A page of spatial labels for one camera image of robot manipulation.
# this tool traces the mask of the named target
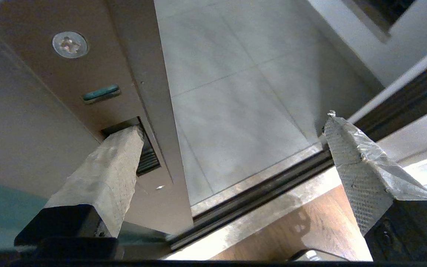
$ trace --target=silver screw head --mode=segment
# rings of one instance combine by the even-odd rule
[[[59,32],[52,38],[52,47],[68,59],[76,59],[88,53],[87,41],[76,32]]]

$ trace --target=grout line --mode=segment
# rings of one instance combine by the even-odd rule
[[[178,94],[176,94],[175,96],[171,96],[171,99],[176,98],[176,97],[178,97],[178,96],[180,96],[180,95],[183,95],[183,94],[185,94],[185,93],[188,93],[188,92],[190,92],[190,91],[193,91],[193,90],[195,90],[195,89],[201,88],[201,87],[203,87],[203,86],[209,85],[209,84],[211,84],[211,83],[215,83],[216,81],[219,81],[219,80],[221,80],[221,79],[224,79],[224,78],[227,78],[227,77],[233,76],[233,75],[238,74],[238,73],[241,73],[241,72],[243,72],[243,71],[247,71],[247,70],[249,70],[249,69],[251,69],[251,68],[254,68],[254,67],[256,67],[256,65],[255,65],[255,66],[249,66],[248,68],[241,69],[241,70],[239,70],[239,71],[235,71],[234,73],[229,74],[229,75],[227,75],[227,76],[223,76],[223,77],[218,78],[218,79],[215,79],[215,80],[213,80],[213,81],[211,81],[211,82],[204,83],[203,85],[197,86],[196,88],[192,88],[192,89],[189,89],[189,90],[187,90],[187,91],[185,91],[185,92],[178,93]]]
[[[365,87],[365,91],[366,91],[366,93],[369,93],[369,94],[371,94],[371,96],[370,96],[370,98],[374,98],[374,96],[376,96],[376,94],[374,94],[374,93],[372,93],[371,92],[371,88],[370,88],[370,86],[368,85],[368,83],[365,81],[365,80],[363,80],[363,78],[355,71],[355,68],[353,68],[350,64],[349,64],[349,62],[342,56],[342,54],[336,49],[336,47],[333,45],[333,44],[331,44],[331,42],[329,41],[329,39],[327,39],[327,38],[323,38],[323,39],[319,39],[319,40],[317,40],[317,41],[315,41],[315,42],[313,42],[313,43],[311,43],[310,44],[310,46],[311,45],[325,45],[325,46],[328,46],[328,47],[331,47],[335,52],[337,52],[337,54],[339,54],[339,57],[341,58],[341,59],[343,59],[344,60],[344,62],[346,63],[346,66],[348,66],[348,67],[350,67],[351,68],[351,70],[353,71],[353,73],[354,73],[354,75],[356,75],[358,78],[359,78],[359,80],[364,84],[364,85],[366,85],[366,87]],[[263,65],[263,64],[266,64],[266,63],[268,63],[268,62],[271,62],[271,61],[274,61],[274,60],[276,60],[276,59],[280,59],[281,57],[284,57],[284,56],[287,56],[287,55],[289,55],[289,54],[293,54],[293,53],[296,53],[296,52],[298,52],[298,51],[302,51],[302,50],[305,50],[305,49],[307,49],[307,48],[309,48],[310,46],[308,46],[308,47],[301,47],[301,48],[298,48],[298,49],[295,49],[295,50],[293,50],[293,51],[290,51],[290,52],[288,52],[288,53],[285,53],[285,54],[282,54],[281,56],[277,56],[277,57],[275,57],[275,58],[273,58],[273,59],[268,59],[267,61],[264,61],[264,62],[261,62],[261,63],[258,63],[257,64],[257,66],[260,66],[260,65]],[[313,78],[312,76],[310,76],[310,74],[308,74],[308,73],[303,73],[303,71],[302,71],[302,69],[299,67],[299,66],[292,66],[291,67],[291,69],[293,69],[294,71],[298,71],[298,73],[300,73],[301,75],[304,75],[304,76],[306,76],[308,79],[310,79],[310,78]],[[338,87],[338,86],[336,86],[336,85],[331,85],[331,88],[333,88],[333,89],[340,89],[340,87]]]
[[[207,184],[209,185],[209,189],[210,189],[210,191],[212,191],[212,194],[213,194],[213,195],[215,195],[215,191],[214,191],[214,189],[212,188],[212,185],[210,184],[209,180],[207,179],[207,176],[205,175],[205,172],[203,171],[202,166],[200,165],[199,159],[197,159],[197,156],[195,155],[195,152],[193,151],[192,146],[190,145],[189,140],[187,139],[187,135],[185,135],[185,133],[184,133],[184,131],[183,131],[182,127],[180,127],[180,129],[179,129],[179,130],[180,130],[180,132],[181,132],[181,134],[182,134],[183,138],[185,139],[185,142],[187,143],[187,146],[189,147],[190,152],[192,152],[193,158],[195,159],[195,162],[196,162],[196,163],[197,163],[197,165],[199,166],[199,169],[200,169],[200,171],[202,172],[203,177],[205,178],[205,181],[207,181]]]
[[[304,131],[301,129],[301,127],[298,125],[298,122],[296,122],[296,120],[294,119],[293,115],[289,112],[289,110],[286,108],[286,105],[284,105],[283,101],[281,101],[280,97],[278,96],[278,94],[276,93],[276,91],[273,89],[273,86],[271,85],[271,83],[269,82],[268,79],[266,79],[266,76],[264,75],[263,71],[261,71],[260,68],[258,68],[258,71],[261,73],[261,76],[263,76],[263,79],[265,79],[266,83],[268,84],[269,89],[274,93],[274,95],[276,96],[277,100],[279,101],[279,103],[281,104],[281,106],[286,110],[286,112],[288,112],[291,120],[293,121],[293,126],[295,126],[299,132],[301,132],[301,134],[303,135],[303,137],[306,139],[306,141],[308,141]]]
[[[244,49],[245,53],[248,55],[248,57],[251,59],[251,61],[253,61],[255,63],[255,61],[251,57],[250,53],[246,49],[246,47],[242,44],[242,42],[239,40],[239,37],[235,34],[234,30],[228,24],[227,20],[225,20],[225,18],[223,17],[223,15],[220,12],[219,12],[219,14],[220,14],[220,17],[222,18],[222,20],[224,21],[224,23],[228,26],[228,29],[230,29],[230,31],[232,32],[232,35],[235,37],[235,39],[237,39],[237,41],[239,42],[239,44]],[[266,76],[263,74],[263,71],[261,71],[261,69],[259,69],[259,64],[256,64],[254,67],[256,67],[256,69],[258,69],[258,71],[261,73],[261,76],[263,77],[264,81],[266,81],[266,84],[268,85],[269,89],[274,93],[274,95],[276,96],[276,98],[279,101],[280,105],[289,114],[289,117],[291,118],[291,120],[293,122],[293,126],[295,126],[299,130],[299,132],[301,132],[301,134],[303,135],[303,137],[307,140],[307,137],[305,136],[304,131],[299,127],[298,123],[293,118],[293,115],[288,111],[288,109],[286,108],[286,106],[284,105],[284,103],[281,101],[281,99],[278,97],[278,95],[276,94],[276,92],[273,90],[273,86],[271,86],[271,83],[269,82],[269,80],[266,79]]]
[[[217,2],[217,3],[210,3],[210,4],[207,4],[207,5],[205,5],[205,6],[192,7],[191,9],[184,10],[184,11],[181,11],[181,12],[179,12],[179,13],[176,13],[176,14],[173,14],[173,15],[169,15],[169,16],[167,16],[167,17],[163,17],[162,19],[159,19],[159,17],[158,17],[158,16],[157,16],[157,14],[156,14],[156,19],[158,20],[158,22],[161,22],[162,20],[170,19],[170,18],[172,18],[173,16],[182,15],[182,14],[185,14],[185,13],[187,13],[187,12],[191,12],[191,11],[196,10],[196,9],[203,9],[203,8],[205,8],[205,7],[211,7],[211,6],[214,6],[214,5],[220,4],[220,3],[222,3],[222,2],[226,2],[226,1],[227,1],[227,0],[221,0],[221,1]]]

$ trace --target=gray floor tile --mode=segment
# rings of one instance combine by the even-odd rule
[[[328,43],[294,51],[258,68],[311,144],[318,141],[329,110],[347,118],[373,96]]]
[[[158,20],[180,14],[197,7],[205,7],[223,0],[154,0]]]
[[[291,1],[225,1],[214,5],[255,63],[274,59],[322,39]]]
[[[193,155],[185,136],[182,132],[179,132],[178,137],[189,201],[191,205],[194,205],[212,196],[214,192],[210,188],[202,169],[200,169],[197,159]]]
[[[213,7],[161,20],[159,31],[171,96],[254,64]]]
[[[173,110],[214,192],[308,145],[255,67],[173,97]]]

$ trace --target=white wall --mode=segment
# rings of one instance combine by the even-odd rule
[[[427,55],[427,0],[416,0],[381,42],[342,0],[307,0],[384,85]]]
[[[427,115],[378,141],[421,184],[427,185]]]

